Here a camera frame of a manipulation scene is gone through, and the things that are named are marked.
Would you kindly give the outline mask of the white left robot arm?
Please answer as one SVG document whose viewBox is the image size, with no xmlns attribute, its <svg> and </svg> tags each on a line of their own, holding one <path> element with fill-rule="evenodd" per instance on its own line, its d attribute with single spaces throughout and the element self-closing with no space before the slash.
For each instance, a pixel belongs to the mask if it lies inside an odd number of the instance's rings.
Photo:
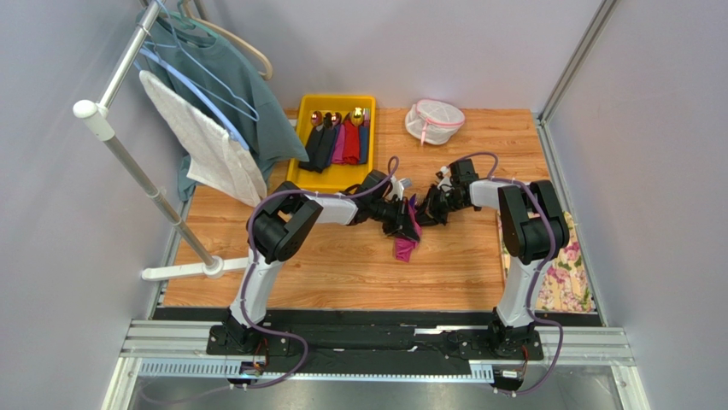
<svg viewBox="0 0 728 410">
<path fill-rule="evenodd" d="M 222 329 L 228 340 L 247 346 L 267 313 L 267 302 L 283 264 L 302 247 L 317 224 L 356 226 L 368 220 L 382 225 L 395 240 L 394 253 L 408 261 L 420 242 L 414 200 L 405 196 L 410 179 L 371 171 L 365 179 L 338 193 L 303 190 L 285 181 L 250 216 L 249 259 L 237 299 L 229 307 Z"/>
</svg>

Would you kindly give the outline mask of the pink paper napkin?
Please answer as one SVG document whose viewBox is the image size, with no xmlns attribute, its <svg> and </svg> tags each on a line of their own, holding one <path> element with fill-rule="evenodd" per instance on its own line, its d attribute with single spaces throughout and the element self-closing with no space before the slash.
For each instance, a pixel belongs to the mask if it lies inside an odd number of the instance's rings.
<svg viewBox="0 0 728 410">
<path fill-rule="evenodd" d="M 409 262 L 411 254 L 418 247 L 418 242 L 408 241 L 404 239 L 395 239 L 394 256 L 398 261 Z"/>
</svg>

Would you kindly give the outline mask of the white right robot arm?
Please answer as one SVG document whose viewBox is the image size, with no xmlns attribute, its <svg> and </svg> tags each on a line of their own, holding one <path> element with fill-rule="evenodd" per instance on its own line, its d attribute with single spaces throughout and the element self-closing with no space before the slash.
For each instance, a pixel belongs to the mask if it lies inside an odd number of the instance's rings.
<svg viewBox="0 0 728 410">
<path fill-rule="evenodd" d="M 492 208 L 500 214 L 502 243 L 510 268 L 492 329 L 525 328 L 534 322 L 537 287 L 552 260 L 570 240 L 570 232 L 553 183 L 481 178 L 471 159 L 451 163 L 415 206 L 420 226 L 446 225 L 465 208 Z"/>
</svg>

